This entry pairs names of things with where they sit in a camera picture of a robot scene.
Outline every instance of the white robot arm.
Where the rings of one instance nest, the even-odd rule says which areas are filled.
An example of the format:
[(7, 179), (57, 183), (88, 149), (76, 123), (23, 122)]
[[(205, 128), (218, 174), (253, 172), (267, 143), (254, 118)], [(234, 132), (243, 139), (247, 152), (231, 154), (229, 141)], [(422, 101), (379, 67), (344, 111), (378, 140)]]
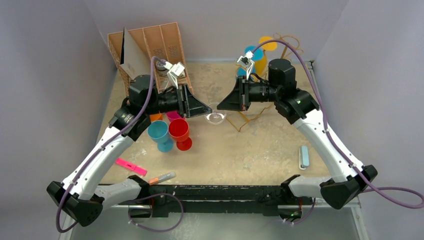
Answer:
[(268, 65), (268, 80), (252, 82), (250, 76), (238, 76), (232, 92), (217, 108), (247, 111), (252, 102), (274, 102), (280, 115), (294, 125), (312, 143), (331, 176), (304, 177), (295, 175), (285, 182), (286, 193), (293, 197), (323, 198), (335, 209), (342, 208), (367, 187), (353, 169), (357, 167), (368, 181), (377, 176), (372, 165), (364, 166), (353, 156), (334, 132), (331, 136), (343, 153), (352, 160), (350, 165), (331, 144), (324, 129), (320, 106), (307, 91), (297, 88), (296, 70), (286, 59), (274, 59)]

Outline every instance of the marker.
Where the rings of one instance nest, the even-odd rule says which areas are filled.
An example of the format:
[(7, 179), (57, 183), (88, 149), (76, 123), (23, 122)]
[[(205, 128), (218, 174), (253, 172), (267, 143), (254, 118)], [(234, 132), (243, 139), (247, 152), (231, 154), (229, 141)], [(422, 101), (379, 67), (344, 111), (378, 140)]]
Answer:
[(168, 172), (167, 174), (164, 174), (164, 175), (162, 175), (162, 176), (158, 176), (158, 177), (155, 177), (155, 178), (150, 179), (150, 180), (148, 181), (148, 184), (149, 184), (149, 185), (160, 184), (160, 183), (165, 182), (166, 180), (173, 179), (173, 178), (175, 178), (176, 176), (177, 176), (177, 175), (176, 175), (176, 173), (175, 173), (174, 171), (172, 171), (172, 172)]

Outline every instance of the gray wall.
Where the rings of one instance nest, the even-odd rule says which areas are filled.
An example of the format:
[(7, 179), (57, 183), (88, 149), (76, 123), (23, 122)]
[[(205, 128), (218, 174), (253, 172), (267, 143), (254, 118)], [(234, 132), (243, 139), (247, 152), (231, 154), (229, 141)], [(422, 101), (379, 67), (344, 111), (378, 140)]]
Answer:
[[(424, 2), (350, 0), (315, 62), (330, 124), (379, 174), (424, 193)], [(411, 195), (388, 192), (417, 204)], [(424, 210), (360, 196), (372, 240), (423, 239)]]
[[(299, 37), (313, 60), (348, 0), (86, 0), (101, 34), (178, 22), (187, 60), (233, 61), (262, 36)], [(269, 54), (279, 57), (282, 47)]]
[(82, 0), (0, 1), (0, 239), (57, 239), (46, 192), (94, 146), (114, 64)]

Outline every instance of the cardboard divider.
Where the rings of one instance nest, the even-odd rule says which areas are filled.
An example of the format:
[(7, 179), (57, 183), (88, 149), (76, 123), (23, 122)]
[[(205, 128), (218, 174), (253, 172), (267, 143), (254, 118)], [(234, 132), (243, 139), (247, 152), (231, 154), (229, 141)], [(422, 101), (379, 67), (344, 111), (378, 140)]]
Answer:
[[(188, 84), (191, 92), (193, 92), (192, 84), (189, 79), (186, 59), (184, 57), (183, 43), (181, 41), (180, 30), (176, 22), (150, 26), (144, 28), (137, 28), (129, 30), (134, 41), (140, 47), (141, 51), (151, 59), (156, 56), (161, 59), (166, 59), (172, 64), (181, 62), (185, 66), (185, 77), (179, 78), (179, 84)], [(122, 50), (123, 32), (115, 32), (107, 35), (108, 47), (112, 54), (113, 60), (119, 73), (122, 77), (125, 86), (125, 95), (128, 96), (128, 87), (130, 86), (130, 77), (120, 67), (120, 56)], [(161, 77), (157, 71), (154, 72), (156, 86), (161, 93), (165, 90), (165, 81), (168, 77)]]

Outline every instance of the tan table surface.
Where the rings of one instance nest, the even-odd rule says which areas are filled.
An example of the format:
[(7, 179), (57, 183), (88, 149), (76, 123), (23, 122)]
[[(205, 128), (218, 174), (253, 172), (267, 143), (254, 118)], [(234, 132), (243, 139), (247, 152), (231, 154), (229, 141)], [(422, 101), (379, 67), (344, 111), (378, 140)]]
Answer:
[[(296, 65), (297, 87), (312, 93), (301, 65)], [(235, 84), (237, 67), (232, 63), (188, 63), (187, 70), (194, 95), (209, 104), (220, 102)], [(124, 99), (124, 85), (117, 74), (103, 120), (101, 135)], [(252, 103), (248, 118), (270, 103)], [(227, 112), (240, 126), (237, 112)], [(329, 172), (309, 141), (275, 107), (264, 111), (259, 119), (249, 122), (238, 132), (228, 122), (212, 125), (204, 116), (187, 119), (193, 145), (180, 151), (174, 145), (168, 153), (157, 149), (147, 131), (122, 155), (126, 161), (145, 168), (145, 180), (175, 171), (176, 177), (164, 184), (205, 185), (279, 185), (294, 174), (308, 177), (327, 176)], [(299, 147), (308, 146), (310, 166), (299, 169)], [(104, 184), (123, 181), (134, 172), (114, 164), (102, 179)]]

